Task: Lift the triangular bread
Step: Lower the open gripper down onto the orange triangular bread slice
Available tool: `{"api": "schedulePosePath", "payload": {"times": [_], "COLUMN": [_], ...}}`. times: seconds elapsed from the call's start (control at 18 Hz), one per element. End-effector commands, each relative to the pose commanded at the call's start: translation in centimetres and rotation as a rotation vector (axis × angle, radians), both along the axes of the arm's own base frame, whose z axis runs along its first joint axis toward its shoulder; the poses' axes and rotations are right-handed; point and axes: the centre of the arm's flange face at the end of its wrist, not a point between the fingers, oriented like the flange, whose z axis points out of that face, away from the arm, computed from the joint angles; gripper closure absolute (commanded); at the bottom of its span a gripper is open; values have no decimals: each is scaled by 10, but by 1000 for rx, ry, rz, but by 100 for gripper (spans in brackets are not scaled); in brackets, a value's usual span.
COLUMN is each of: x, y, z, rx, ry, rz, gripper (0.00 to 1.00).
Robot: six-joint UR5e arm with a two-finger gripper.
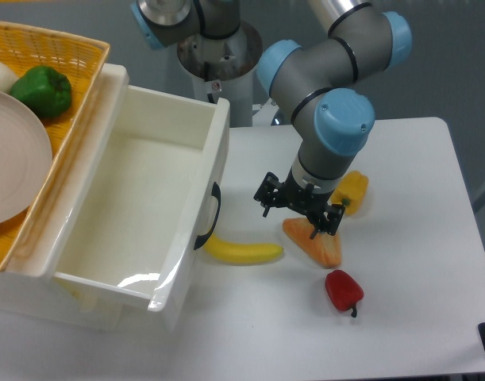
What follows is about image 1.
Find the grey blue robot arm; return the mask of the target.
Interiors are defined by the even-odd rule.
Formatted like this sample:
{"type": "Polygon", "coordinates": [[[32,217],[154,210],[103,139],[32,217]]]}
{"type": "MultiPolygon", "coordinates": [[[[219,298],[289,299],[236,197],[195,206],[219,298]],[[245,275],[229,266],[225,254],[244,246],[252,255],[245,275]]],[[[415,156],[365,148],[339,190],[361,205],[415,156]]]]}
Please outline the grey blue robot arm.
{"type": "Polygon", "coordinates": [[[177,47],[198,99],[221,98],[251,117],[242,79],[258,78],[302,139],[284,181],[267,174],[255,200],[306,217],[313,233],[334,235],[343,217],[329,199],[363,148],[375,123],[357,81],[407,59],[412,34],[406,19],[379,12],[369,1],[312,1],[327,38],[312,48],[281,40],[264,48],[241,20],[238,1],[135,1],[133,16],[151,48],[177,47]]]}

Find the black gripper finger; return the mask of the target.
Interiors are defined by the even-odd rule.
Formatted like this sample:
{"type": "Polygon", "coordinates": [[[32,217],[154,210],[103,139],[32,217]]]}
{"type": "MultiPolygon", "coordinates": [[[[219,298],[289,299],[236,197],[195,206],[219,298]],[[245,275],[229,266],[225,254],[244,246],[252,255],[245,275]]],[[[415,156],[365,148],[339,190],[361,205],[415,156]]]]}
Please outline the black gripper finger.
{"type": "Polygon", "coordinates": [[[268,172],[258,187],[253,198],[263,208],[263,217],[266,217],[271,208],[284,207],[284,183],[272,172],[268,172]]]}
{"type": "Polygon", "coordinates": [[[306,218],[313,226],[310,239],[314,239],[318,233],[327,233],[330,236],[334,236],[337,233],[344,213],[344,205],[330,205],[329,203],[324,203],[311,211],[307,211],[306,218]]]}

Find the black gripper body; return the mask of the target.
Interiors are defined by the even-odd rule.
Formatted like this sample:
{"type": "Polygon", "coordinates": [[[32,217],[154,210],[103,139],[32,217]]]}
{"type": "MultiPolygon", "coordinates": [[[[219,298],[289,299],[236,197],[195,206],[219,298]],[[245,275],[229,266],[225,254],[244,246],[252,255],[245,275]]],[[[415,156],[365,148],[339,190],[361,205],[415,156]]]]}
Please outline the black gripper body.
{"type": "Polygon", "coordinates": [[[314,186],[302,187],[289,171],[283,186],[279,189],[278,207],[286,207],[310,218],[323,218],[336,213],[336,207],[328,203],[329,194],[314,193],[314,186]]]}

